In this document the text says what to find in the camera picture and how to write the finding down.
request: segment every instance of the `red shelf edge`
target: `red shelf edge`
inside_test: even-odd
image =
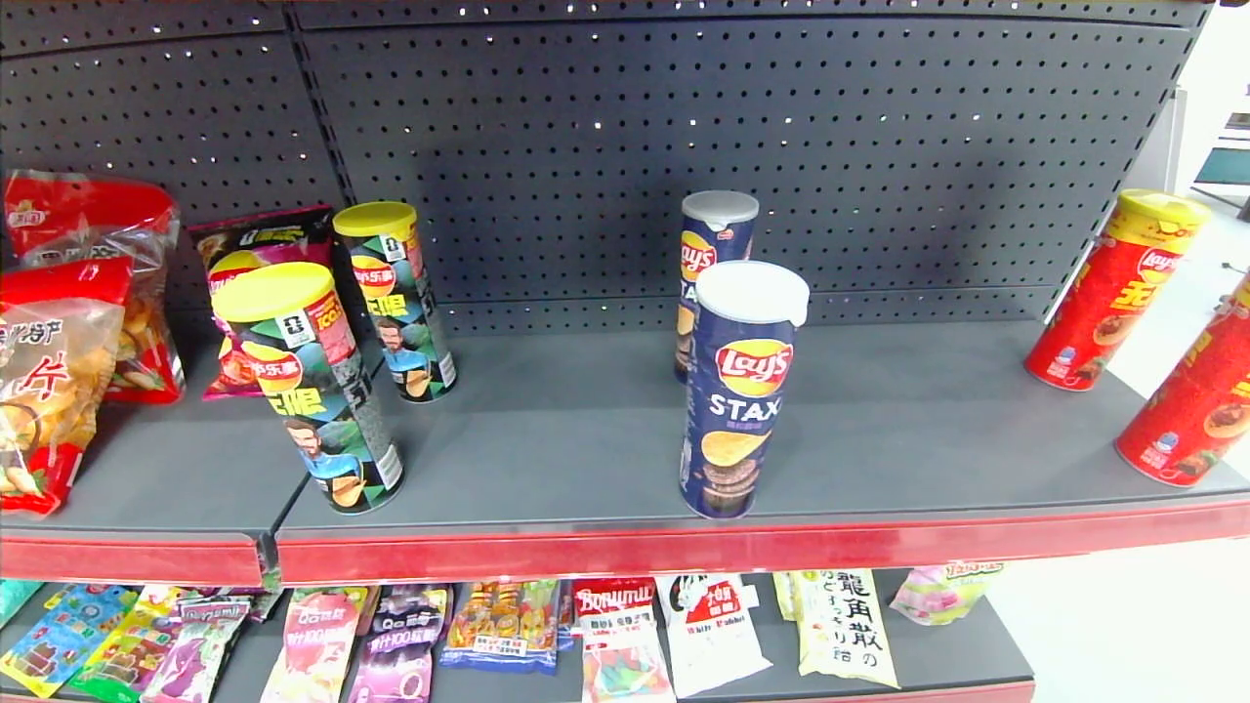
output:
[[[205,542],[54,539],[0,534],[0,577],[82,583],[261,585],[246,534]]]
[[[288,587],[581,574],[899,568],[952,559],[1014,560],[1250,535],[1250,498],[1205,505],[1025,519],[630,530],[282,538]]]

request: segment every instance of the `pink snack bag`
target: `pink snack bag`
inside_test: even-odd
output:
[[[296,589],[260,703],[338,703],[368,598],[364,587]]]
[[[444,584],[384,587],[369,622],[350,703],[426,703],[430,648],[442,634],[451,589]]]

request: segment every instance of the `gray pegboard panel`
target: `gray pegboard panel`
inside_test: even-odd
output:
[[[305,29],[441,25],[510,21],[606,21],[620,19],[715,19],[725,16],[964,16],[1064,19],[1194,28],[1208,9],[1190,0],[1039,3],[1034,0],[669,0],[462,3],[300,3]]]
[[[285,34],[36,54],[6,59],[0,70],[6,169],[156,183],[178,199],[188,224],[341,205]],[[204,268],[185,238],[168,304],[208,308]]]
[[[809,324],[901,321],[1018,320],[1040,318],[1054,288],[961,288],[956,290],[882,290],[816,294],[808,305]],[[451,303],[440,305],[445,324],[458,335],[535,334],[669,329],[676,299],[611,298]]]
[[[85,0],[0,5],[0,56],[64,51],[86,46],[169,41],[191,36],[281,31],[276,4],[230,1]]]
[[[679,203],[705,188],[756,194],[756,251],[818,291],[1056,286],[1192,36],[934,16],[305,35],[356,196],[421,210],[455,303],[672,295]]]

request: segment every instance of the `red chip bag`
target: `red chip bag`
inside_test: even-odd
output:
[[[0,509],[46,515],[69,494],[116,363],[130,260],[0,275]]]
[[[182,362],[165,321],[165,274],[179,233],[178,206],[169,194],[142,183],[12,171],[4,210],[14,250],[26,266],[119,255],[132,260],[134,281],[106,398],[181,398]]]

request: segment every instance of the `white snack package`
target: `white snack package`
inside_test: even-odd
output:
[[[755,587],[738,574],[656,577],[672,665],[672,689],[686,698],[772,665],[760,652],[750,608]]]

